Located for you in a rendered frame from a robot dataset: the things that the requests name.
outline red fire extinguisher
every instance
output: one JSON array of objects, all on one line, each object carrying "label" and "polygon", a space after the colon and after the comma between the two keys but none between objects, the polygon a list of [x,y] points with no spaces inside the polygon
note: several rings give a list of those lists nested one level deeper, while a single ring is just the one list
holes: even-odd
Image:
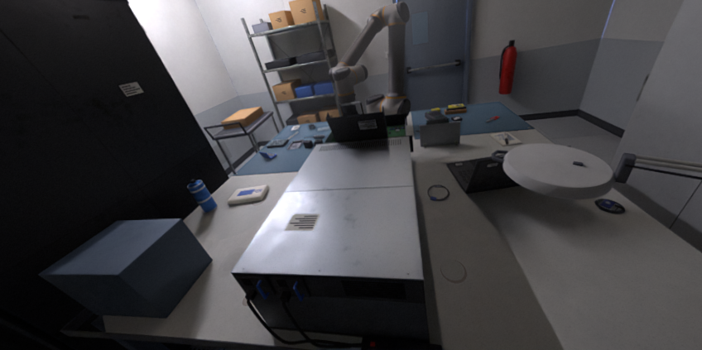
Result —
[{"label": "red fire extinguisher", "polygon": [[509,41],[509,46],[502,50],[500,59],[500,94],[508,95],[512,93],[512,81],[514,80],[514,66],[517,64],[517,48],[514,47],[514,40]]}]

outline door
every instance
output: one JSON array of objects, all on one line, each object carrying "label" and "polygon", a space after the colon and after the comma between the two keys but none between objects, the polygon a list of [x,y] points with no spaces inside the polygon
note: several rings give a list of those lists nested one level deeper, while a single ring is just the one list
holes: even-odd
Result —
[{"label": "door", "polygon": [[468,102],[471,0],[395,0],[410,8],[405,87],[412,110]]}]

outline ventilation slot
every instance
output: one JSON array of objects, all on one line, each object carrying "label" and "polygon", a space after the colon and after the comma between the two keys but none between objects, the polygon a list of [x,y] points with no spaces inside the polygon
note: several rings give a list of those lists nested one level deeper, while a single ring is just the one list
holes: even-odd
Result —
[{"label": "ventilation slot", "polygon": [[341,281],[350,298],[406,300],[405,286],[396,282]]},{"label": "ventilation slot", "polygon": [[288,222],[286,230],[295,231],[311,231],[315,228],[317,224],[317,218],[319,215],[304,215],[297,214],[292,215],[290,222]]},{"label": "ventilation slot", "polygon": [[320,147],[320,151],[345,150],[345,149],[372,149],[375,147],[400,146],[402,139],[378,139],[376,141],[350,141]]}]

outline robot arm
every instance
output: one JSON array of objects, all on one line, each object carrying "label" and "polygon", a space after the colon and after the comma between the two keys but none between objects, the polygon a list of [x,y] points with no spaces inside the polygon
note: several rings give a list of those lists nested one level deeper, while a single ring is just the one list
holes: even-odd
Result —
[{"label": "robot arm", "polygon": [[388,28],[388,84],[387,95],[372,97],[367,103],[369,112],[385,114],[406,113],[410,111],[410,101],[405,95],[405,24],[410,20],[410,10],[404,2],[386,5],[371,14],[365,28],[341,58],[341,61],[329,70],[339,90],[339,101],[351,103],[356,100],[353,87],[368,77],[368,70],[357,65],[376,34],[385,26]]}]

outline floor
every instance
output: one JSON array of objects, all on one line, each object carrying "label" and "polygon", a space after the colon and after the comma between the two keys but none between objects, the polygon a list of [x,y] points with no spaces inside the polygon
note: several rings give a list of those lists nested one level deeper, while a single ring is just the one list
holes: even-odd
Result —
[{"label": "floor", "polygon": [[611,163],[617,152],[620,137],[617,137],[580,117],[547,118],[527,121],[550,141],[572,146]]}]

